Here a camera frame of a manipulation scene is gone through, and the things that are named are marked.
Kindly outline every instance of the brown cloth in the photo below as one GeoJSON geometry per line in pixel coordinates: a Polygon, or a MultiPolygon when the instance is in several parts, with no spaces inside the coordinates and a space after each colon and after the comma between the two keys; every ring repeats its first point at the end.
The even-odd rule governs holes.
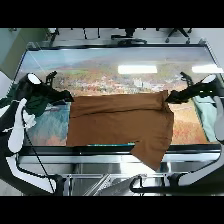
{"type": "Polygon", "coordinates": [[[67,146],[127,144],[131,153],[154,170],[173,135],[173,112],[158,93],[80,96],[71,104],[67,146]]]}

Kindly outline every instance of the wire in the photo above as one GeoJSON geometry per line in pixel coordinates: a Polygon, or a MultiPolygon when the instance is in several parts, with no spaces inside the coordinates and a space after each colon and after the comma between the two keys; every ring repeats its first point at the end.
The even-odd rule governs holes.
{"type": "MultiPolygon", "coordinates": [[[[23,118],[23,111],[24,111],[24,109],[25,109],[25,107],[23,107],[23,109],[22,109],[21,116],[22,116],[23,125],[25,126],[26,123],[25,123],[24,118],[23,118]]],[[[30,146],[31,146],[31,148],[32,148],[32,150],[33,150],[33,152],[34,152],[34,154],[36,155],[36,157],[37,157],[37,159],[38,159],[38,161],[39,161],[41,167],[42,167],[43,170],[44,170],[44,173],[45,173],[45,175],[46,175],[45,177],[47,177],[47,179],[48,179],[48,181],[49,181],[49,183],[50,183],[50,185],[51,185],[52,192],[55,193],[54,188],[53,188],[53,185],[52,185],[51,180],[50,180],[50,178],[49,178],[49,175],[48,175],[46,169],[44,168],[44,166],[43,166],[43,164],[42,164],[42,162],[41,162],[41,160],[40,160],[40,158],[39,158],[39,156],[38,156],[38,154],[37,154],[37,152],[36,152],[36,150],[35,150],[35,148],[34,148],[32,142],[31,142],[31,140],[30,140],[30,138],[29,138],[29,135],[28,135],[28,133],[27,133],[27,131],[26,131],[26,128],[24,128],[24,134],[25,134],[25,136],[26,136],[26,138],[27,138],[27,140],[28,140],[28,142],[29,142],[29,144],[30,144],[30,146]]]]}

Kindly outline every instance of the floor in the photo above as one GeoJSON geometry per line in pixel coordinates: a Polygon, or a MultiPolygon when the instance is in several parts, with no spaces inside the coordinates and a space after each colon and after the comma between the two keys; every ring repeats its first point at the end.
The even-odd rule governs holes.
{"type": "MultiPolygon", "coordinates": [[[[59,28],[60,35],[56,36],[55,41],[64,40],[84,40],[83,30],[81,28],[59,28]]],[[[160,31],[156,31],[155,28],[147,28],[146,30],[137,29],[134,37],[136,38],[147,38],[153,41],[153,38],[164,39],[167,37],[169,29],[161,28],[160,31]]],[[[114,29],[114,28],[101,28],[100,36],[102,39],[110,39],[111,34],[122,34],[124,35],[124,30],[114,29]]],[[[97,39],[97,29],[96,28],[86,28],[86,35],[88,39],[97,39]]],[[[181,36],[180,33],[176,32],[174,37],[180,37],[182,41],[185,38],[181,36]]],[[[190,34],[192,41],[194,38],[206,38],[219,62],[220,67],[224,68],[224,28],[194,28],[190,34]]],[[[23,168],[31,170],[36,173],[43,173],[39,165],[23,165],[23,168]]],[[[73,166],[70,165],[45,165],[48,173],[71,173],[74,170],[73,166]]],[[[0,196],[19,196],[21,192],[12,188],[8,184],[0,180],[0,196]]]]}

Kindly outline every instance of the metal frame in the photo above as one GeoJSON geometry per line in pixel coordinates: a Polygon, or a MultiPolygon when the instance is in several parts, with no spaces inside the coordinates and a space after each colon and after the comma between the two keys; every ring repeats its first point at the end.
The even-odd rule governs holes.
{"type": "MultiPolygon", "coordinates": [[[[17,77],[19,68],[22,61],[29,51],[38,50],[60,50],[60,49],[87,49],[87,48],[127,48],[127,47],[206,47],[211,54],[212,59],[218,64],[211,47],[206,40],[200,40],[198,44],[130,44],[118,46],[117,44],[111,45],[78,45],[78,46],[56,46],[56,47],[41,47],[40,48],[28,48],[23,54],[22,60],[18,66],[15,78],[17,77]]],[[[103,161],[110,161],[114,163],[126,162],[139,162],[135,157],[132,158],[130,151],[133,146],[79,146],[79,147],[66,147],[66,146],[37,146],[35,147],[43,163],[103,163],[103,161]]],[[[166,161],[207,161],[215,160],[220,154],[220,145],[171,145],[166,152],[164,162],[166,161]]],[[[23,146],[19,153],[20,163],[36,163],[37,160],[32,153],[29,146],[23,146]]]]}

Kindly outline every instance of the table top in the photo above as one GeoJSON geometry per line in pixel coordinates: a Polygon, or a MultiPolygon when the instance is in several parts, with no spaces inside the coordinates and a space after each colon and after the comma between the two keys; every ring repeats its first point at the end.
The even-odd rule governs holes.
{"type": "MultiPolygon", "coordinates": [[[[214,64],[205,47],[130,47],[28,51],[16,81],[27,72],[45,81],[52,71],[58,74],[53,88],[69,90],[74,96],[151,93],[182,90],[187,87],[180,72],[190,75],[194,83],[208,74],[193,73],[192,67],[214,64]],[[155,65],[157,73],[118,73],[119,65],[155,65]]],[[[194,103],[170,104],[174,112],[172,144],[207,144],[208,141],[195,112],[194,103]]],[[[65,146],[70,104],[47,108],[29,129],[34,146],[65,146]]]]}

